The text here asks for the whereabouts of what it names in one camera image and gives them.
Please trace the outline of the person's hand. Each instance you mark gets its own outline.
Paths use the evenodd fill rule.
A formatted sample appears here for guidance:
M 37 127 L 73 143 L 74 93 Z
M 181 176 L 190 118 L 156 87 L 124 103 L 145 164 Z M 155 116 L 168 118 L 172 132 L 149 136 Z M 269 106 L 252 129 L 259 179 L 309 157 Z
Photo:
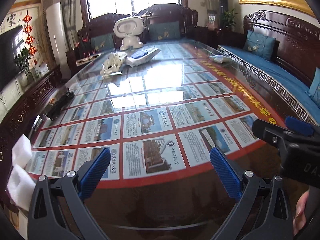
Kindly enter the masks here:
M 306 216 L 304 214 L 306 202 L 309 198 L 310 190 L 304 192 L 296 204 L 296 214 L 293 219 L 293 235 L 295 236 L 306 224 Z

